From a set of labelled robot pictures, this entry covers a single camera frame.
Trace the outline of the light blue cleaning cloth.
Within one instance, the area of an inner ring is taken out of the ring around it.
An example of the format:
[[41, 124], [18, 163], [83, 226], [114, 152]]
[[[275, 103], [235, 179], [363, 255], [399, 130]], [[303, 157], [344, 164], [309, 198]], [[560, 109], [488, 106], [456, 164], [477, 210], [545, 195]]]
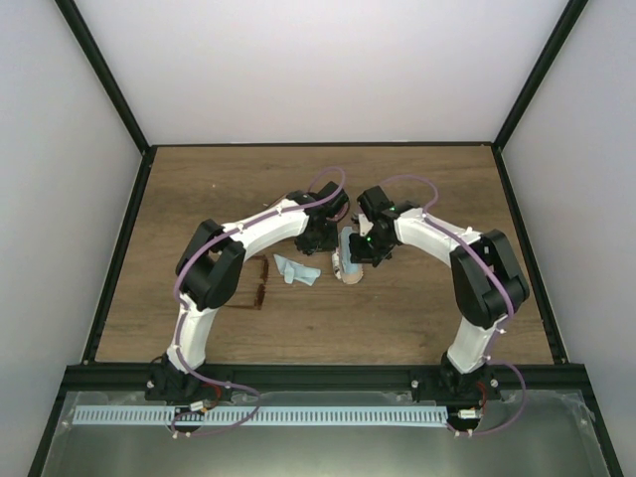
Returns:
[[339, 234], [339, 272], [341, 280], [346, 284], [355, 284], [363, 276], [362, 266], [352, 259], [350, 237], [353, 233], [352, 227], [344, 227]]

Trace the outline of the tan glasses case striped trim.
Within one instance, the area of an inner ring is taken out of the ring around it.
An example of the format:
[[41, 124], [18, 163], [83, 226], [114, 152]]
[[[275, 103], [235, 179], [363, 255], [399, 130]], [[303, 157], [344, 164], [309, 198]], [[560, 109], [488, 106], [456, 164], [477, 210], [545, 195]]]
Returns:
[[352, 261], [350, 236], [353, 233], [352, 227], [343, 227], [338, 234], [338, 245], [331, 255], [334, 275], [347, 285], [359, 283], [364, 276], [363, 266]]

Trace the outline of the tan glasses case black trim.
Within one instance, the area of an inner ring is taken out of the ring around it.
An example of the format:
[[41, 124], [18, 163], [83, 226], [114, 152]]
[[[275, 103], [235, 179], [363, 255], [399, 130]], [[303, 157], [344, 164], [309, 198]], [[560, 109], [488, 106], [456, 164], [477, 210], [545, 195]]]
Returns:
[[269, 210], [269, 209], [285, 209], [285, 208], [289, 207], [291, 204], [292, 204], [292, 202], [285, 195], [283, 195], [283, 196], [277, 198], [271, 204], [268, 204], [265, 208], [267, 210]]

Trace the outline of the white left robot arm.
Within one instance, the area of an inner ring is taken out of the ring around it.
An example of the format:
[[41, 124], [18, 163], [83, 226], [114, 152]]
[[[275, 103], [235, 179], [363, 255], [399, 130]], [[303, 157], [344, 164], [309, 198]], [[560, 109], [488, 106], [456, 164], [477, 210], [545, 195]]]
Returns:
[[206, 343], [221, 307], [234, 296], [244, 262], [283, 241], [300, 237], [311, 253], [321, 249], [334, 218], [348, 204], [342, 187], [328, 183], [317, 193], [295, 191], [249, 218], [220, 225], [199, 224], [177, 265], [174, 296], [179, 318], [167, 360], [176, 369], [168, 389], [179, 400], [195, 399], [203, 389], [196, 370], [206, 359]]

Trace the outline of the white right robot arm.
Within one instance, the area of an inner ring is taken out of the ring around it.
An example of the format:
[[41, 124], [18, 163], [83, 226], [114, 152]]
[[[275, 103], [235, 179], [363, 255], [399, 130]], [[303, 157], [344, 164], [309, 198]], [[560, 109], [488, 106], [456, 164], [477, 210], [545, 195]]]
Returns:
[[475, 371], [490, 358], [496, 335], [530, 297], [530, 286], [505, 234], [461, 229], [414, 204], [364, 206], [358, 229], [343, 239], [341, 261], [378, 266], [400, 245], [415, 247], [451, 270], [461, 321], [445, 359], [444, 393], [463, 400], [477, 388]]

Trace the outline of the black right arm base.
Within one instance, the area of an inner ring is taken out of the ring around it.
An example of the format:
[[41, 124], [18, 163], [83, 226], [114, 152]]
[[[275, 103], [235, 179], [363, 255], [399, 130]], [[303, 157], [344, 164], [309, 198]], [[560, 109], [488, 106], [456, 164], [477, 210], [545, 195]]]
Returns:
[[411, 395], [414, 400], [463, 403], [501, 398], [498, 387], [491, 381], [495, 378], [488, 365], [481, 365], [468, 374], [460, 373], [448, 358], [441, 355], [438, 365], [415, 367], [408, 375]]

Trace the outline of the brown sunglasses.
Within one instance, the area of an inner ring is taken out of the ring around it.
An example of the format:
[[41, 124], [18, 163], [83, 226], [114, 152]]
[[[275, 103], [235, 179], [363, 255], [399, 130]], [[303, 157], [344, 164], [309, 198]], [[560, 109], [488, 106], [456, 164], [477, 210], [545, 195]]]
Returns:
[[265, 254], [249, 258], [242, 267], [238, 288], [226, 304], [228, 308], [260, 310], [269, 277], [269, 259]]

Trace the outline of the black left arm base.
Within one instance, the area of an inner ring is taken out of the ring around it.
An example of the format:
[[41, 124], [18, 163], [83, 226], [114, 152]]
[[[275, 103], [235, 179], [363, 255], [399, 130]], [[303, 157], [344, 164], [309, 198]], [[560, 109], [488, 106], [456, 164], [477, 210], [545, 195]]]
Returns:
[[190, 403], [198, 400], [229, 400], [232, 392], [217, 385], [202, 382], [178, 370], [163, 354], [150, 362], [146, 383], [147, 400], [168, 403]]

